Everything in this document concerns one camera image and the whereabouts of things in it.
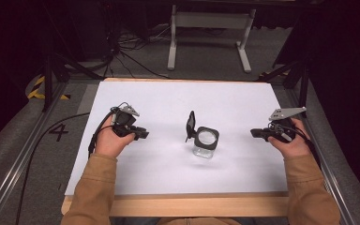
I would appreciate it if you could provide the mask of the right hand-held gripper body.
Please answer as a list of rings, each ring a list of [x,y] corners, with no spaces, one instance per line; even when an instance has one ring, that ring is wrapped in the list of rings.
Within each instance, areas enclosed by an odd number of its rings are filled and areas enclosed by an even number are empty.
[[[306,110],[306,107],[275,109],[269,117],[270,123],[268,125],[272,136],[283,143],[290,143],[296,135],[292,116],[304,113]]]

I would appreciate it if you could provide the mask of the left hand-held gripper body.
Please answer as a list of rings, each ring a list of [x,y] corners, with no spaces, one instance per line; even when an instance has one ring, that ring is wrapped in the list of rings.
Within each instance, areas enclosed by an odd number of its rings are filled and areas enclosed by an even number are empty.
[[[140,114],[128,103],[123,102],[119,106],[111,107],[112,130],[119,137],[125,137],[134,130],[133,123]]]

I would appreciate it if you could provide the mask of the clear jar with black lid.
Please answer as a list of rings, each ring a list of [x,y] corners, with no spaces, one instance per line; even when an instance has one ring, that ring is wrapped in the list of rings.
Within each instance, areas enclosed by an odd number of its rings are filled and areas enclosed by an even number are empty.
[[[196,126],[196,118],[194,111],[191,111],[186,123],[186,142],[190,139],[194,140],[192,152],[200,158],[212,158],[218,146],[219,132],[210,127]]]

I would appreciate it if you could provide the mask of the person's left hand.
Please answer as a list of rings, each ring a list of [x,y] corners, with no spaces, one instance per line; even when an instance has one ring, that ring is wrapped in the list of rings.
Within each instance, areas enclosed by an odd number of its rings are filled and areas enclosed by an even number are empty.
[[[112,117],[109,116],[97,134],[95,153],[110,158],[117,158],[123,149],[134,140],[135,134],[130,133],[125,137],[118,137],[113,132],[111,124]]]

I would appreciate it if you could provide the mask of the person's right hand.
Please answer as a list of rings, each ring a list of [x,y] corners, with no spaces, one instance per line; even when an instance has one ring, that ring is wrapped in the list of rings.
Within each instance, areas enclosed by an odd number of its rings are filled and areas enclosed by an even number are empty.
[[[281,153],[284,158],[295,158],[311,154],[305,139],[299,135],[288,143],[281,142],[274,137],[269,137],[268,141]]]

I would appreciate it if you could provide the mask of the white table sheet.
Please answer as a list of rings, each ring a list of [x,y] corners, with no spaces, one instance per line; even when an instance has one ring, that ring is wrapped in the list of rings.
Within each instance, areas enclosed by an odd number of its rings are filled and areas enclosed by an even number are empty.
[[[92,135],[109,109],[122,102],[138,113],[144,140],[120,154],[115,192],[184,194],[286,190],[278,150],[250,131],[264,128],[279,104],[268,83],[252,82],[101,82],[87,121],[68,185],[72,194],[88,159]],[[186,122],[213,128],[219,138],[212,158],[193,154]]]

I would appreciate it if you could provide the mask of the black tripod stand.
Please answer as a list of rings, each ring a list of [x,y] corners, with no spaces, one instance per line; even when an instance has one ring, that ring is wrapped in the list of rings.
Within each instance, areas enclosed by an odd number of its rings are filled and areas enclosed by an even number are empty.
[[[46,112],[53,104],[53,76],[60,83],[69,81],[68,69],[65,65],[72,66],[75,70],[80,71],[93,80],[102,80],[95,72],[87,67],[82,66],[78,62],[69,59],[55,51],[53,43],[53,35],[48,28],[41,28],[38,31],[39,43],[44,56],[44,83],[45,83],[45,100],[43,111]]]
[[[308,63],[309,59],[303,57],[302,59],[291,61],[282,67],[274,69],[271,72],[263,72],[257,79],[258,83],[269,83],[272,79],[287,72],[288,75],[282,82],[285,89],[294,89],[300,83],[300,91],[298,97],[298,107],[307,106],[308,95]]]

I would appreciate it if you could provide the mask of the yellow black floor tape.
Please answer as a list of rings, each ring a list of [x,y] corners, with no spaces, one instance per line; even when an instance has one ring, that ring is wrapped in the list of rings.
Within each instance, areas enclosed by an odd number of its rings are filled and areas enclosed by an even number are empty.
[[[39,98],[39,99],[44,99],[45,95],[39,93],[39,88],[41,87],[41,85],[44,83],[45,78],[43,75],[41,75],[35,82],[34,86],[32,87],[30,93],[28,94],[28,98]]]

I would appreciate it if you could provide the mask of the white metal stand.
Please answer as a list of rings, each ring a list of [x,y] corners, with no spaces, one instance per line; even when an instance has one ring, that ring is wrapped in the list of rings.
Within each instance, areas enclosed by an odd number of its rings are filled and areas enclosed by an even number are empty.
[[[246,14],[213,13],[213,12],[183,12],[178,11],[176,5],[172,6],[171,15],[171,44],[167,63],[168,70],[175,69],[176,61],[176,29],[182,28],[216,28],[216,29],[239,29],[243,30],[243,37],[236,42],[243,70],[251,72],[248,61],[246,45],[248,36],[254,22],[256,10],[251,9]]]

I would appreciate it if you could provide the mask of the aluminium rail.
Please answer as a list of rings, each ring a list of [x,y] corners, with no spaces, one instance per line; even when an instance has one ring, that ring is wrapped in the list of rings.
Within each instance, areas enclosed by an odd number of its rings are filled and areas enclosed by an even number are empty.
[[[31,100],[0,132],[0,212],[16,186],[53,107],[67,84],[59,82],[52,91],[51,105]]]
[[[318,156],[318,160],[320,161],[319,165],[322,169],[322,173],[325,179],[325,187],[334,197],[337,202],[337,206],[339,207],[339,211],[341,214],[340,225],[356,225],[355,220],[351,215],[351,211],[346,205],[345,199],[343,198],[338,180],[331,168],[329,167],[327,160],[324,158],[324,154],[320,145],[317,143],[317,139],[314,135],[313,130],[311,129],[308,118],[305,118],[302,115],[300,115],[299,118],[304,122],[306,130],[312,138],[312,142],[315,144],[315,153]]]

